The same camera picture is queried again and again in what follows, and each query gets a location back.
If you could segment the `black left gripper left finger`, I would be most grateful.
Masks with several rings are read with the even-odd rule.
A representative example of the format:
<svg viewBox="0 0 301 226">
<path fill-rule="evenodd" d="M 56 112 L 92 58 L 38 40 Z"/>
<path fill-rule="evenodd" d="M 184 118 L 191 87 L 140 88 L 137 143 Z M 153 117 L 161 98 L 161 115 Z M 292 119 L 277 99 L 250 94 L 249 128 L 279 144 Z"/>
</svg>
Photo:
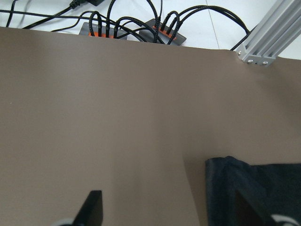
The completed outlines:
<svg viewBox="0 0 301 226">
<path fill-rule="evenodd" d="M 103 223 L 103 196 L 101 190 L 93 190 L 77 213 L 73 226 L 101 226 Z"/>
</svg>

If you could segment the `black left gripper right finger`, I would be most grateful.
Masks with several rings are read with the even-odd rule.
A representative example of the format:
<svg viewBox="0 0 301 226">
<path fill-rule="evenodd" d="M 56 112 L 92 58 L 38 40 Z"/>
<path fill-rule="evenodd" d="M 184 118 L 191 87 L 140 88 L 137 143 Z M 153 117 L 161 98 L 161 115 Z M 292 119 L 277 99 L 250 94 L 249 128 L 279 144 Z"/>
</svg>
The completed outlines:
<svg viewBox="0 0 301 226">
<path fill-rule="evenodd" d="M 237 226 L 274 226 L 275 220 L 245 190 L 235 191 L 235 216 Z"/>
</svg>

